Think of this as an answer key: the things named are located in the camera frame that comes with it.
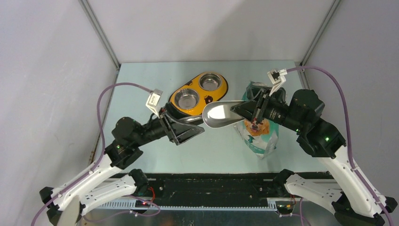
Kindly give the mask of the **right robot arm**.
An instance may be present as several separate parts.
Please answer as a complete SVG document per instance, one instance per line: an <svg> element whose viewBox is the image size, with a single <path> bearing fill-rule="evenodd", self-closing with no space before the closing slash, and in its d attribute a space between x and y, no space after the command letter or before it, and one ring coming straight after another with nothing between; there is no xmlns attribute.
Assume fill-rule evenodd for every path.
<svg viewBox="0 0 399 226"><path fill-rule="evenodd" d="M324 106L313 90L300 89L289 104L260 92L254 100L235 105L231 111L251 122L268 119L295 131L300 147L325 165L340 186L340 191L335 192L285 169L273 185L276 195L305 198L331 212L343 226L382 226L382 214L393 212L398 204L370 185L349 157L348 141L334 125L321 118Z"/></svg>

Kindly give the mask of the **green pet food bag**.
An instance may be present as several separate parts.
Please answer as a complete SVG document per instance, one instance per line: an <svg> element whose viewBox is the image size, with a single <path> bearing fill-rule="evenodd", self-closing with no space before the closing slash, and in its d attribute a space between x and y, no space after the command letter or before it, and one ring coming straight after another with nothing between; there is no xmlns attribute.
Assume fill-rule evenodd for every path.
<svg viewBox="0 0 399 226"><path fill-rule="evenodd" d="M244 120L236 123L234 129L259 159L263 159L276 149L279 125L268 119L256 125Z"/></svg>

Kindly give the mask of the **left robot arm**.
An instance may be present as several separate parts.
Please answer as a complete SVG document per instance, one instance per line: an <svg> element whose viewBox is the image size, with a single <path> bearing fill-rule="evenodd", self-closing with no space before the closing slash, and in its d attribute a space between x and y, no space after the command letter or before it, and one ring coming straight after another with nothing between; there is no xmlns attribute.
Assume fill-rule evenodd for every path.
<svg viewBox="0 0 399 226"><path fill-rule="evenodd" d="M201 134L204 104L190 109L168 102L153 113L145 124L130 117L119 119L112 130L114 137L103 145L100 157L74 179L56 188L44 187L40 197L47 209L47 217L54 226L67 210L74 211L70 218L75 225L91 210L127 195L143 196L149 190L147 176L140 169L133 169L116 182L103 185L108 178L121 173L142 154L140 147L167 137L180 145Z"/></svg>

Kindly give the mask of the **metal food scoop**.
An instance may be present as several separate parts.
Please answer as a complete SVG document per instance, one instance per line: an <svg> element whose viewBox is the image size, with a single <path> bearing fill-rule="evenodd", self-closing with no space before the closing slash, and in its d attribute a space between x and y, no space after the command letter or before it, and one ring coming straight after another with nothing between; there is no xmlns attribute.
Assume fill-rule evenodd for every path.
<svg viewBox="0 0 399 226"><path fill-rule="evenodd" d="M233 112L232 107L243 104L245 101L216 101L207 104L202 112L202 115L188 116L178 119L178 122L188 123L192 125L205 124L210 128L222 128L235 123L244 121L244 117Z"/></svg>

